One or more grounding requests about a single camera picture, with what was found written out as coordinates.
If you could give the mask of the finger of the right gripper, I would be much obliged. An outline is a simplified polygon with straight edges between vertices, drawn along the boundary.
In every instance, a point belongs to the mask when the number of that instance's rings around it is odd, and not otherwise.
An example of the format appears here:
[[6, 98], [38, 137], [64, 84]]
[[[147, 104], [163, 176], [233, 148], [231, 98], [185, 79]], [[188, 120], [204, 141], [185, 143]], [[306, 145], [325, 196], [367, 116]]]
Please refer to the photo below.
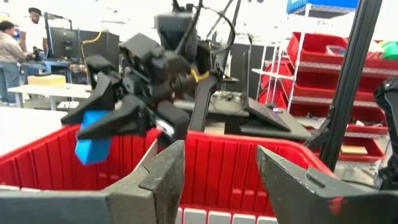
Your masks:
[[98, 82], [91, 95], [61, 119], [62, 124], [78, 124], [87, 111], [114, 109], [114, 92], [110, 77], [98, 74]]
[[148, 130], [149, 110], [146, 104], [135, 96], [126, 96], [119, 109], [110, 111], [101, 119], [83, 128], [77, 138], [106, 139], [131, 134], [145, 136]]

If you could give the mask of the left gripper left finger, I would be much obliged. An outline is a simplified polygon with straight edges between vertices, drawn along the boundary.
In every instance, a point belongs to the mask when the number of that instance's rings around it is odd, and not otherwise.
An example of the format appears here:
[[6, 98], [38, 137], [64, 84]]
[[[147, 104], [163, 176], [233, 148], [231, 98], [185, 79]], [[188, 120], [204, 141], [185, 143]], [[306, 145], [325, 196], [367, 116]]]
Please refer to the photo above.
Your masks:
[[1, 223], [174, 223], [184, 173], [179, 140], [100, 191], [2, 189]]

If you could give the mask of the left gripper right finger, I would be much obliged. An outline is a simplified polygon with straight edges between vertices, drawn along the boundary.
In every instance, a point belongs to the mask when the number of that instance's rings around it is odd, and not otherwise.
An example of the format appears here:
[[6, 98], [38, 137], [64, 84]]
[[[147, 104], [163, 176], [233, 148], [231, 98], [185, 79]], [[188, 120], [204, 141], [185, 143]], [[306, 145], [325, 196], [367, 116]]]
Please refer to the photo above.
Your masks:
[[257, 166], [280, 224], [397, 224], [397, 191], [365, 191], [262, 147]]

